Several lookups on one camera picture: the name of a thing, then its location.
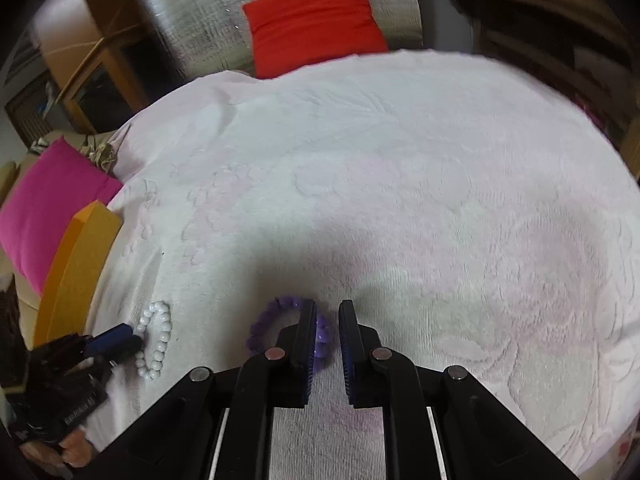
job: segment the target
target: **orange cushion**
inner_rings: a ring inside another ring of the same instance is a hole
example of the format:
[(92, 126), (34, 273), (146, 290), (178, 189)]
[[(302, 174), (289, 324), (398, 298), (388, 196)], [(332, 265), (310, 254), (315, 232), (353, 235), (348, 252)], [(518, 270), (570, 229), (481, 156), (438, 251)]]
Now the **orange cushion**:
[(388, 52), (369, 0), (254, 0), (242, 8), (261, 79), (350, 54)]

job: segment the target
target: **cloth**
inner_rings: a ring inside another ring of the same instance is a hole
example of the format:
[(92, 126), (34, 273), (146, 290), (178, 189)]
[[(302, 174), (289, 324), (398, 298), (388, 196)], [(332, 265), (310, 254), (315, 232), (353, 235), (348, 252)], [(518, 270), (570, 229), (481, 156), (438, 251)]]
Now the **cloth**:
[(89, 159), (99, 170), (109, 173), (113, 165), (116, 163), (116, 153), (107, 139), (98, 145), (95, 142), (95, 138), (89, 140), (89, 136), (86, 137), (82, 146), (80, 146), (80, 153)]
[[(225, 72), (113, 144), (124, 224), (88, 329), (163, 300), (173, 330), (157, 381), (116, 370), (92, 442), (191, 368), (241, 365), (283, 294), (334, 326), (351, 298), (417, 365), (465, 366), (576, 472), (638, 414), (638, 187), (584, 113), (527, 75), (434, 52)], [(348, 405), (334, 343), (307, 409), (276, 410), (271, 478), (384, 476), (381, 413)]]

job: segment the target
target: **screw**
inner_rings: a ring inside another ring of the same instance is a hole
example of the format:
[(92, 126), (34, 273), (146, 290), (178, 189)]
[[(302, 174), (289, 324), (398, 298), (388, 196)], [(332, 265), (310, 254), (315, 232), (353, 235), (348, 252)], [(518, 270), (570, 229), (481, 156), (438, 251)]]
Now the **screw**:
[(451, 377), (454, 381), (461, 381), (468, 375), (466, 368), (460, 365), (450, 366), (449, 368), (447, 368), (447, 373), (449, 374), (449, 377)]
[(271, 347), (271, 348), (267, 348), (265, 350), (265, 352), (264, 352), (264, 356), (269, 361), (279, 361), (285, 355), (287, 355), (287, 353), (282, 348), (279, 348), (277, 346), (274, 346), (274, 347)]
[(385, 348), (383, 346), (375, 348), (373, 352), (371, 352), (373, 358), (376, 361), (386, 361), (387, 359), (391, 359), (393, 352), (389, 350), (389, 348)]
[(189, 373), (189, 378), (194, 383), (199, 383), (207, 380), (209, 378), (209, 375), (210, 375), (210, 372), (207, 368), (205, 368), (204, 366), (199, 366), (191, 370), (191, 372)]

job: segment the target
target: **reflective foil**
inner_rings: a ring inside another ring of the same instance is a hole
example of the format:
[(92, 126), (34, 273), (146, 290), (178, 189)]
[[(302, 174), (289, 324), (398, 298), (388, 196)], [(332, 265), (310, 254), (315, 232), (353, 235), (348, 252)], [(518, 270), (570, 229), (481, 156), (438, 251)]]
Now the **reflective foil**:
[[(251, 0), (141, 0), (186, 79), (222, 70), (253, 73), (251, 33), (242, 5)], [(389, 48), (420, 48), (418, 0), (369, 0)]]

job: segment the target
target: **white pearl bracelet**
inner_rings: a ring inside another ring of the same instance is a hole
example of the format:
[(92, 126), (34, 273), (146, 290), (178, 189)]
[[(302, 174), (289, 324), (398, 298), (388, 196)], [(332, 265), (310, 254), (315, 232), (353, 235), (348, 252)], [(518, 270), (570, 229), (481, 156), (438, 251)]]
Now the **white pearl bracelet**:
[(169, 306), (164, 301), (152, 301), (149, 306), (143, 310), (140, 314), (140, 320), (134, 330), (134, 335), (143, 337), (146, 332), (146, 327), (151, 322), (154, 316), (158, 316), (161, 322), (160, 325), (160, 341), (156, 345), (154, 350), (154, 360), (151, 366), (146, 366), (145, 353), (136, 353), (136, 368), (138, 369), (138, 375), (150, 380), (160, 377), (160, 370), (162, 370), (162, 362), (164, 361), (164, 352), (166, 352), (166, 346), (171, 339), (171, 313), (169, 313)]

